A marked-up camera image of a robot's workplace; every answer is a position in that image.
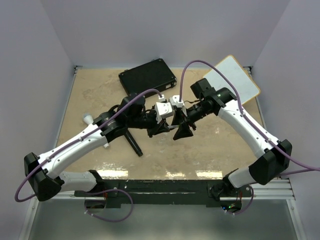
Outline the orange framed whiteboard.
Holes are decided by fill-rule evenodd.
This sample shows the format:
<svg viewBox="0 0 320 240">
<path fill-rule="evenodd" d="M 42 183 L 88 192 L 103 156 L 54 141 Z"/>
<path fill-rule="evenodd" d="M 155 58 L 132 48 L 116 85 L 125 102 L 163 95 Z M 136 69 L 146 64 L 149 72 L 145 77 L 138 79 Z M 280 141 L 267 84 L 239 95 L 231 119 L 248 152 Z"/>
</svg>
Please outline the orange framed whiteboard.
<svg viewBox="0 0 320 240">
<path fill-rule="evenodd" d="M 215 66 L 235 87 L 240 97 L 241 104 L 245 104 L 257 97 L 261 90 L 253 81 L 249 73 L 242 67 L 233 55 L 228 55 Z M 228 88 L 233 94 L 236 94 L 233 88 L 215 71 L 211 70 L 206 75 L 210 85 L 216 90 Z"/>
</svg>

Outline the white marker pen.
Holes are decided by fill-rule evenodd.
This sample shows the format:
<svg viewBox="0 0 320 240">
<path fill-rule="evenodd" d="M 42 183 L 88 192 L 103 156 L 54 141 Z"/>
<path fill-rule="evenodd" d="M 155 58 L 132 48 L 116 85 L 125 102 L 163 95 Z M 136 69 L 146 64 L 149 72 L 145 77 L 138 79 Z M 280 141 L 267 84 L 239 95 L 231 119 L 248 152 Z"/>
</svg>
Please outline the white marker pen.
<svg viewBox="0 0 320 240">
<path fill-rule="evenodd" d="M 176 129 L 176 128 L 178 128 L 179 126 L 178 125 L 171 125 L 171 126 L 169 126 L 168 128 L 170 129 L 170 130 L 173 130 L 173 129 Z"/>
</svg>

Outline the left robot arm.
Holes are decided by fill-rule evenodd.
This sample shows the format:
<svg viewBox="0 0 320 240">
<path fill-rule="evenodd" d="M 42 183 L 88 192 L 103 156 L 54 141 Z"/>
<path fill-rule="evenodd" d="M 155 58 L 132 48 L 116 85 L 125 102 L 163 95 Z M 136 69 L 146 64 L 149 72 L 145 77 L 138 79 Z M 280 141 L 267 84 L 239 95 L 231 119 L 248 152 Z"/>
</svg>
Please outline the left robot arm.
<svg viewBox="0 0 320 240">
<path fill-rule="evenodd" d="M 60 146 L 39 155 L 28 153 L 24 161 L 25 182 L 29 183 L 40 202 L 60 192 L 83 191 L 99 196 L 104 190 L 101 176 L 95 170 L 81 173 L 65 169 L 96 148 L 126 135 L 129 129 L 145 129 L 149 137 L 168 132 L 169 126 L 159 107 L 166 105 L 163 97 L 145 109 L 142 95 L 127 96 L 120 105 L 101 113 L 87 127 Z"/>
</svg>

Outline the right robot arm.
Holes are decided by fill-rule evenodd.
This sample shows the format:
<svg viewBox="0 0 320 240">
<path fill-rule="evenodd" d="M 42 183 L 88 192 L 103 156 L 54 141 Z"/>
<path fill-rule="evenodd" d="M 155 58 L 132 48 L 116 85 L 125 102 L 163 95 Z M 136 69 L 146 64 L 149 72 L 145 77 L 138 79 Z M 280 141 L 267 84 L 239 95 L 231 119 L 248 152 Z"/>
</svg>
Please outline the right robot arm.
<svg viewBox="0 0 320 240">
<path fill-rule="evenodd" d="M 215 90 L 203 78 L 191 87 L 198 103 L 185 108 L 179 96 L 170 98 L 174 109 L 172 124 L 178 126 L 174 140 L 193 136 L 196 121 L 214 114 L 227 122 L 249 145 L 257 160 L 248 167 L 238 168 L 228 173 L 212 187 L 212 194 L 218 197 L 224 193 L 233 197 L 241 187 L 252 183 L 266 185 L 289 167 L 292 144 L 280 141 L 268 133 L 242 107 L 237 97 L 226 87 Z"/>
</svg>

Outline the black microphone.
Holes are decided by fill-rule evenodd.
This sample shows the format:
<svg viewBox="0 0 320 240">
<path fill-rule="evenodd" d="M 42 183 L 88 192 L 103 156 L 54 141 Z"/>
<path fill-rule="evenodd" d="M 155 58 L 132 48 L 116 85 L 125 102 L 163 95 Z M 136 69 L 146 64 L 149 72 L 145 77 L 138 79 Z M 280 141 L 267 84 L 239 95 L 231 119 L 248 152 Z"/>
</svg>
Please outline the black microphone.
<svg viewBox="0 0 320 240">
<path fill-rule="evenodd" d="M 125 132 L 124 137 L 126 138 L 128 143 L 130 144 L 132 149 L 135 151 L 135 153 L 139 157 L 141 157 L 143 155 L 143 152 L 142 152 L 141 148 L 139 147 L 138 143 L 136 142 L 136 140 L 134 139 L 134 137 L 132 136 L 132 134 L 128 130 Z"/>
</svg>

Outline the black hard case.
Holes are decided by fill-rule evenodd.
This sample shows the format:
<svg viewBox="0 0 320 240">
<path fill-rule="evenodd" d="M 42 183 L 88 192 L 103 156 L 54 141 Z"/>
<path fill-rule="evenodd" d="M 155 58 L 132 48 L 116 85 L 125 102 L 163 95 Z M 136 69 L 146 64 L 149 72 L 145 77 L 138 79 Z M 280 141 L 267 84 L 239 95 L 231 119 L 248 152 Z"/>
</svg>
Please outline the black hard case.
<svg viewBox="0 0 320 240">
<path fill-rule="evenodd" d="M 118 74 L 127 95 L 149 89 L 163 92 L 177 85 L 177 78 L 162 58 L 154 59 Z"/>
</svg>

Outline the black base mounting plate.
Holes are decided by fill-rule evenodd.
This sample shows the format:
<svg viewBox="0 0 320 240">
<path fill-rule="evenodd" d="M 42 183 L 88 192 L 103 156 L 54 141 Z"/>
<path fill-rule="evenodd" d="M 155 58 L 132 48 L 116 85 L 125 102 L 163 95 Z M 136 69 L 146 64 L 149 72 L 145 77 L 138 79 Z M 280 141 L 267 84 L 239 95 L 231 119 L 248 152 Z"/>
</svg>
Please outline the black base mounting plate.
<svg viewBox="0 0 320 240">
<path fill-rule="evenodd" d="M 102 198 L 106 208 L 122 205 L 202 205 L 209 208 L 240 209 L 241 188 L 227 186 L 221 179 L 200 180 L 124 180 L 104 179 L 97 189 L 77 190 L 75 197 Z M 236 200 L 221 200 L 240 193 Z"/>
</svg>

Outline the aluminium table frame rail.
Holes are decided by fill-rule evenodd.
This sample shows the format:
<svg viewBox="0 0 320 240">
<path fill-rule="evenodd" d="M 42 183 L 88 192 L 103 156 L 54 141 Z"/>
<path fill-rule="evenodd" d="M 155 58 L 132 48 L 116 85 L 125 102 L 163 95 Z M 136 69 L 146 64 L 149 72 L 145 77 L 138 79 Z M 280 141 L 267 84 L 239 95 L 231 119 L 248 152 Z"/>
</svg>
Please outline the aluminium table frame rail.
<svg viewBox="0 0 320 240">
<path fill-rule="evenodd" d="M 253 188 L 254 200 L 295 200 L 295 195 L 292 189 L 292 185 L 289 179 L 275 179 L 270 181 L 266 185 L 258 183 L 250 185 Z M 249 186 L 241 188 L 242 200 L 250 200 L 252 197 L 251 189 Z M 221 200 L 231 201 L 240 199 L 240 191 L 237 194 L 222 196 Z"/>
</svg>

